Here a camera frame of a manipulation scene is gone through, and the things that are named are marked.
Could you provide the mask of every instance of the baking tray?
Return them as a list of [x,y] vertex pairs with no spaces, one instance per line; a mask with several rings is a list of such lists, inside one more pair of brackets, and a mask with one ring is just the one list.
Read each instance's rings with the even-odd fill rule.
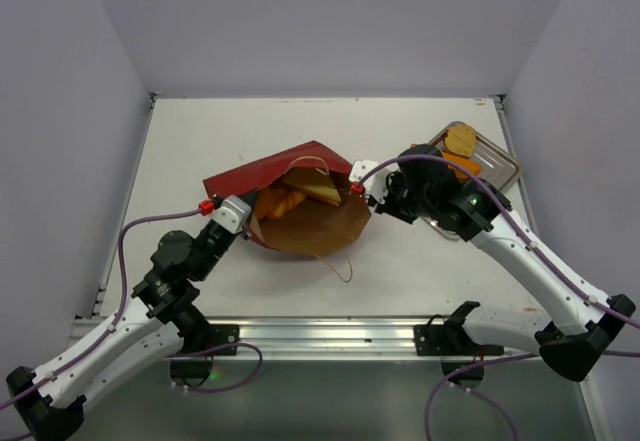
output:
[[[436,134],[435,137],[429,141],[429,144],[435,146],[441,151],[444,150],[444,138],[447,134],[447,130],[459,124],[466,123],[463,123],[462,121],[454,121],[453,123],[445,126],[442,131]],[[513,186],[520,176],[522,176],[522,165],[518,160],[507,153],[504,149],[496,146],[478,131],[476,131],[476,149],[473,152],[471,159],[482,166],[480,177],[489,181],[501,192],[505,192]],[[422,219],[424,219],[424,221],[426,221],[445,238],[451,240],[460,239],[457,234],[440,228],[431,218],[424,217]]]

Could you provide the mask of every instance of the red connector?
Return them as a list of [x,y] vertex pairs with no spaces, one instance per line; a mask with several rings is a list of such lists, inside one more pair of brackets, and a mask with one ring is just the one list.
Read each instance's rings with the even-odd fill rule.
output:
[[351,192],[358,196],[362,196],[364,194],[364,184],[360,184],[357,181],[351,183]]
[[207,214],[213,213],[215,206],[213,204],[213,201],[211,201],[210,199],[205,199],[198,205],[198,208],[200,208],[200,212],[202,213],[202,215],[206,216]]

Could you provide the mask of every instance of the red paper bag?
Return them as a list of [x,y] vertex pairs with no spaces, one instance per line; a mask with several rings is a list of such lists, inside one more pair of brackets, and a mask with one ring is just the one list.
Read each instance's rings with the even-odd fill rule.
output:
[[212,176],[203,184],[209,197],[244,194],[272,185],[294,168],[328,168],[340,205],[306,198],[280,219],[258,220],[254,216],[249,225],[251,239],[268,248],[320,257],[356,241],[371,213],[366,201],[349,191],[351,163],[317,141]]

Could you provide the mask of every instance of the paper bag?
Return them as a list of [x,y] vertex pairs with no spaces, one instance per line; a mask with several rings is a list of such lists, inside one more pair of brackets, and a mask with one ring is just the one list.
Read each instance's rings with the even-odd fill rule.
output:
[[[209,197],[244,194],[255,188],[280,186],[285,178],[291,186],[304,184],[310,174],[304,170],[313,171],[311,177],[326,177],[327,182],[322,183],[324,186],[315,183],[305,199],[279,219],[258,220],[253,216],[251,239],[268,248],[323,257],[356,241],[371,216],[366,201],[349,191],[351,163],[328,147],[310,141],[212,176],[203,184]],[[326,197],[339,201],[339,205]]]

